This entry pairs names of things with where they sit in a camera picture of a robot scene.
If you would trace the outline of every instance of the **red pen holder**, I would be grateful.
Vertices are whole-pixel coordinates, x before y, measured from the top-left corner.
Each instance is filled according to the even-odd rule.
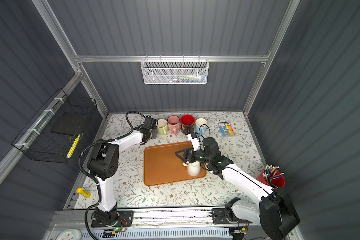
[[[256,180],[258,180],[259,182],[264,183],[265,185],[268,185],[268,186],[269,186],[269,184],[267,183],[267,181],[265,180],[265,178],[264,178],[264,176],[263,176],[263,173],[264,173],[264,172],[265,172],[265,170],[263,170],[263,171],[257,176]],[[277,186],[277,187],[284,187],[284,185],[285,185],[284,176],[281,176],[281,177],[279,177],[279,178],[277,178],[277,179],[272,180],[271,183],[272,183],[273,185]]]

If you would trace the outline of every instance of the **wire basket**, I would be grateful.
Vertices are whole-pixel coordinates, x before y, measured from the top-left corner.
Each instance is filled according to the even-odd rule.
[[[208,59],[193,62],[141,60],[145,84],[206,84],[208,68]]]
[[[12,145],[34,161],[68,163],[96,112],[94,99],[64,95],[51,109],[44,110],[44,116],[25,135],[19,134]]]

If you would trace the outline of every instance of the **gray wall panel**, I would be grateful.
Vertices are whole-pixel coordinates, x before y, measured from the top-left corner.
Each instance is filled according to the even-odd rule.
[[[33,3],[0,1],[0,161],[73,74]],[[82,84],[72,94],[88,96]],[[0,239],[43,237],[76,180],[78,155],[94,140],[101,121],[96,114],[68,164],[19,160],[0,185]]]
[[[49,3],[78,55],[262,55],[288,1]]]
[[[88,94],[82,84],[72,92]],[[61,210],[79,173],[77,158],[94,137],[102,121],[92,119],[68,164],[31,161],[23,156],[0,185],[0,238],[41,239],[56,210]],[[11,225],[12,233],[6,231]]]
[[[305,239],[360,238],[360,0],[303,0],[249,113]]]
[[[109,112],[242,110],[261,63],[211,63],[206,84],[144,84],[139,63],[84,63]]]
[[[0,1],[0,160],[74,72],[31,1]]]

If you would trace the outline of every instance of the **white wire basket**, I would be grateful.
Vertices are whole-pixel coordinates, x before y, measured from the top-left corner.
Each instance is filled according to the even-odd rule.
[[[199,61],[141,60],[145,84],[206,84],[208,59]]]

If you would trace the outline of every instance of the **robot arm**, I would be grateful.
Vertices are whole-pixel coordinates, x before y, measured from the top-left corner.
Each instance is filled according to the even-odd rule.
[[[156,125],[156,119],[146,116],[144,124],[134,128],[131,133],[125,134],[115,141],[97,144],[93,147],[87,168],[99,181],[101,202],[95,212],[103,224],[111,226],[118,218],[111,177],[119,166],[119,154],[135,144],[145,144]]]
[[[184,149],[175,154],[183,162],[208,163],[206,166],[213,174],[238,187],[255,203],[249,204],[237,197],[232,199],[224,209],[225,217],[230,222],[246,219],[261,225],[273,240],[283,239],[300,222],[289,195],[283,189],[274,190],[246,174],[232,160],[221,155],[214,138],[205,138],[203,147],[201,150],[194,146],[193,149]]]

